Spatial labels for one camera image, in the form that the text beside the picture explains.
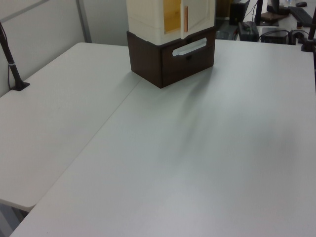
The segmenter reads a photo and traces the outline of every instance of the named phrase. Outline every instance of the white table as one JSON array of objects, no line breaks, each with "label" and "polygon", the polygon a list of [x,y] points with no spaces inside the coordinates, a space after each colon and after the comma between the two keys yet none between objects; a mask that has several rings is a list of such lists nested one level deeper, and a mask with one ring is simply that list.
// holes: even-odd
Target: white table
[{"label": "white table", "polygon": [[213,68],[142,80],[12,237],[315,237],[315,141],[313,55],[217,40]]},{"label": "white table", "polygon": [[125,48],[79,43],[0,98],[0,203],[30,211],[140,78]]}]

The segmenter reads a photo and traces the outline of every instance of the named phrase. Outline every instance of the white storage box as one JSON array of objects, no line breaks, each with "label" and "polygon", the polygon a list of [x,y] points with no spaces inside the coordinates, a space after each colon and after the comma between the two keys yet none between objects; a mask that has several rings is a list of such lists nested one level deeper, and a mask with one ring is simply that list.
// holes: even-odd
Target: white storage box
[{"label": "white storage box", "polygon": [[215,25],[216,0],[126,0],[129,31],[155,45]]}]

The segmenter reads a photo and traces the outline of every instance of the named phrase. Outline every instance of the computer mouse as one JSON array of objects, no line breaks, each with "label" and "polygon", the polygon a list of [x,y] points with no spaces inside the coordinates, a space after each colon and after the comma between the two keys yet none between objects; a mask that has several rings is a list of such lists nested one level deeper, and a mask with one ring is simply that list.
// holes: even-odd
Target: computer mouse
[{"label": "computer mouse", "polygon": [[307,6],[307,3],[305,1],[302,1],[302,2],[298,2],[297,4],[295,4],[295,6],[304,7],[304,6]]}]

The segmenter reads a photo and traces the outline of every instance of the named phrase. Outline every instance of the drawer handle cutout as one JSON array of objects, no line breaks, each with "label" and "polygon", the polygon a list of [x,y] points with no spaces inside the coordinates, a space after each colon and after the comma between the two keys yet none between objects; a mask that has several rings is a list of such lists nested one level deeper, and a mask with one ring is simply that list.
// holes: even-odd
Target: drawer handle cutout
[{"label": "drawer handle cutout", "polygon": [[194,42],[192,42],[190,44],[187,44],[185,46],[182,46],[180,48],[175,49],[172,52],[172,55],[173,56],[177,56],[177,55],[184,55],[184,54],[193,52],[194,50],[197,50],[199,48],[202,48],[202,47],[206,46],[206,43],[207,43],[207,39],[206,38],[202,38],[202,39],[200,39],[198,41],[194,41]]}]

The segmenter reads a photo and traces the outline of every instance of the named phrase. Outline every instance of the wooden drawer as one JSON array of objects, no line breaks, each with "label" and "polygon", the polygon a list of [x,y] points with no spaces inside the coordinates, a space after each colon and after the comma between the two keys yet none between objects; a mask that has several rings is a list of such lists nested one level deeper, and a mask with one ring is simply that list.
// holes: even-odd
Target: wooden drawer
[{"label": "wooden drawer", "polygon": [[[185,39],[177,39],[163,45],[154,45],[131,32],[127,41],[132,71],[159,88],[198,73],[214,64],[216,28],[211,27]],[[198,41],[206,40],[203,45]]]}]

